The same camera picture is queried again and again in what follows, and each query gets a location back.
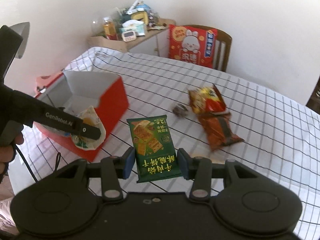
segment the white wall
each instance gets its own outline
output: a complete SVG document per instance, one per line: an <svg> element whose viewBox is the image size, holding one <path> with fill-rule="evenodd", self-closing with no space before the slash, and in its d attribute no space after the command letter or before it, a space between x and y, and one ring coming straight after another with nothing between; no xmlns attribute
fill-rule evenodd
<svg viewBox="0 0 320 240"><path fill-rule="evenodd" d="M144 0L233 38L227 72L306 104L320 75L320 0Z"/></svg>
<svg viewBox="0 0 320 240"><path fill-rule="evenodd" d="M29 21L30 36L22 59L5 78L11 88L33 94L35 78L64 68L88 49L91 22L114 7L135 0L0 0L0 25Z"/></svg>

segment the black cable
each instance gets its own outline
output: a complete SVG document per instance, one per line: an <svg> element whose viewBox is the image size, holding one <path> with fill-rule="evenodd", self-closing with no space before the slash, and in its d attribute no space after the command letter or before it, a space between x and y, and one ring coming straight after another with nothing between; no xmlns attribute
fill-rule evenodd
<svg viewBox="0 0 320 240"><path fill-rule="evenodd" d="M33 177L33 179L35 180L35 182L38 182L36 176L34 175L33 171L31 170L27 160L25 159L25 157L23 156L22 152L20 151L20 149L15 145L15 150L19 153L19 155L21 156L24 164L27 166L28 171L30 172L31 176Z"/></svg>
<svg viewBox="0 0 320 240"><path fill-rule="evenodd" d="M61 153L58 152L57 156L56 156L56 164L55 164L55 167L54 167L54 171L57 171L59 163L60 163L60 160L61 160Z"/></svg>

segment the crumpled plastic wrapper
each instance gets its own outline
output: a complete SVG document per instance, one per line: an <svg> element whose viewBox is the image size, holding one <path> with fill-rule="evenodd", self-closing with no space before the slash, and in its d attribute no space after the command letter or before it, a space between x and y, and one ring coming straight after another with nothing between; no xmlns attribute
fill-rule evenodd
<svg viewBox="0 0 320 240"><path fill-rule="evenodd" d="M212 151L244 141L232 133L229 124L230 118L231 114L216 116L206 113L198 115L198 120L207 134L207 139Z"/></svg>
<svg viewBox="0 0 320 240"><path fill-rule="evenodd" d="M225 114L226 104L215 85L189 90L190 106L195 114Z"/></svg>
<svg viewBox="0 0 320 240"><path fill-rule="evenodd" d="M101 136L98 140L93 140L85 138L82 136L71 134L71 139L73 143L80 149L84 151L97 149L106 138L106 129L104 128L100 118L98 117L93 106L90 106L78 115L79 118L84 120L84 123L98 127L101 131Z"/></svg>

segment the tissue box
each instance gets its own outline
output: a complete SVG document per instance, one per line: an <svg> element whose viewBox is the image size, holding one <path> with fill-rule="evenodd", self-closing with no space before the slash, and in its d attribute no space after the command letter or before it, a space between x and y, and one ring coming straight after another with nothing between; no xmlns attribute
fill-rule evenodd
<svg viewBox="0 0 320 240"><path fill-rule="evenodd" d="M132 24L128 27L123 27L119 29L120 33L126 31L135 31L137 36L145 36L147 33L147 26L145 24Z"/></svg>
<svg viewBox="0 0 320 240"><path fill-rule="evenodd" d="M56 108L64 107L68 113L78 115L93 106L106 129L106 139L129 106L122 78L110 72L64 71L46 87L45 93L36 98ZM44 135L90 162L105 142L96 150L84 151L75 146L70 136L58 135L39 123L35 125Z"/></svg>

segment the chair backrest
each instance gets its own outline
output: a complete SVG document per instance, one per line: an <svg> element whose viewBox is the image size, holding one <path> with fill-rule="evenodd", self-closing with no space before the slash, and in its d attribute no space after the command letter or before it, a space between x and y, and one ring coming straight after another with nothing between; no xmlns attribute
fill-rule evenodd
<svg viewBox="0 0 320 240"><path fill-rule="evenodd" d="M203 29L203 30L210 30L215 29L214 27L208 27L203 25L188 25L194 28ZM229 34L225 33L222 30L218 30L218 35L215 39L214 44L214 58L213 58L213 68L218 69L220 71L226 72L229 54L231 49L232 38Z"/></svg>

